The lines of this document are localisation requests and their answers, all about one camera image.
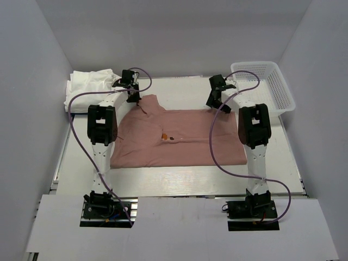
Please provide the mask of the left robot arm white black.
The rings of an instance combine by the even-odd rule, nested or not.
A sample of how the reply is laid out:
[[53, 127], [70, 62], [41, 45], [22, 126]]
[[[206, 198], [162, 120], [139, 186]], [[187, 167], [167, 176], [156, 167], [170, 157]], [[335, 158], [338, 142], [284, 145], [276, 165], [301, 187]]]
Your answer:
[[110, 160], [118, 131], [116, 112], [125, 102], [138, 103], [141, 100], [138, 76], [136, 71], [123, 70], [121, 79], [114, 84], [116, 92], [88, 108], [87, 134], [92, 144], [93, 161], [97, 166], [92, 191], [97, 194], [110, 193]]

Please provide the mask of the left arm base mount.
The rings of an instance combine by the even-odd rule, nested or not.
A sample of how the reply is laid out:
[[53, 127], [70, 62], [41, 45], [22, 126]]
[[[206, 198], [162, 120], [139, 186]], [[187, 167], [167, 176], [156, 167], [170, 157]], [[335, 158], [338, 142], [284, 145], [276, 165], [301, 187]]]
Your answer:
[[83, 209], [80, 219], [81, 227], [101, 228], [131, 228], [136, 218], [136, 203], [132, 201], [120, 201], [112, 194], [101, 194], [92, 191], [84, 195]]

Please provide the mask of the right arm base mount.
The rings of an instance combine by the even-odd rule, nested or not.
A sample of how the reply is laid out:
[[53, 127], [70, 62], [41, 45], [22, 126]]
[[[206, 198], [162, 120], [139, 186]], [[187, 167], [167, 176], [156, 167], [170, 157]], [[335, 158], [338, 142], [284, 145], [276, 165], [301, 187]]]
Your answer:
[[251, 210], [245, 201], [227, 201], [221, 210], [227, 214], [229, 232], [279, 231], [278, 221], [267, 224], [278, 218], [274, 201], [256, 210]]

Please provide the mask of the pink printed t shirt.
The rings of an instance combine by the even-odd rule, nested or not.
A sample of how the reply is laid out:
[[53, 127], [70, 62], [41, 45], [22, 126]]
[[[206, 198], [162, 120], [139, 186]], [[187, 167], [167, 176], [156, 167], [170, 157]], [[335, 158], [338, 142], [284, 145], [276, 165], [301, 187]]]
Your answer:
[[118, 126], [113, 169], [245, 165], [233, 113], [214, 109], [166, 110], [146, 95]]

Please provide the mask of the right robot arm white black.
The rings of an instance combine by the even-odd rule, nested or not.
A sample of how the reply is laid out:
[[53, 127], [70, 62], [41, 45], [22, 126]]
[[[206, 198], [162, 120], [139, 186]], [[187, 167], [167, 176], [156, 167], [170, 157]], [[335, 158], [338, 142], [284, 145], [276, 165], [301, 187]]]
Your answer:
[[266, 148], [271, 137], [268, 107], [247, 99], [236, 86], [227, 84], [220, 74], [210, 77], [209, 84], [211, 91], [206, 105], [238, 115], [238, 137], [244, 145], [248, 170], [245, 209], [250, 216], [257, 217], [271, 202], [265, 163]]

